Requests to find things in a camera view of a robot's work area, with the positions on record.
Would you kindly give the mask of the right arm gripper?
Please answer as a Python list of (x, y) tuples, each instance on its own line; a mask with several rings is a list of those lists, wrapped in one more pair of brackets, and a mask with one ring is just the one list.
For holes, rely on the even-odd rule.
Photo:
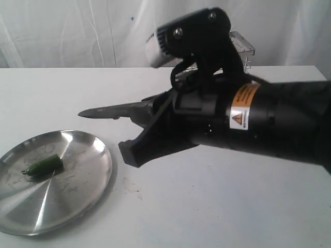
[(198, 145), (233, 148), (229, 138), (232, 77), (216, 74), (209, 82), (189, 76), (184, 81), (189, 85), (186, 89), (170, 89), (142, 100), (147, 101), (148, 113), (140, 124), (144, 130), (118, 144), (126, 164), (139, 168)]

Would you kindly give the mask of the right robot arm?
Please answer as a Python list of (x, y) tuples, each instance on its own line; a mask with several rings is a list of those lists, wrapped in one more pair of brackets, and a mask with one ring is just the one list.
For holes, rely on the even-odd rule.
[(119, 143), (126, 164), (206, 145), (330, 171), (330, 82), (269, 83), (251, 75), (171, 89), (142, 133)]

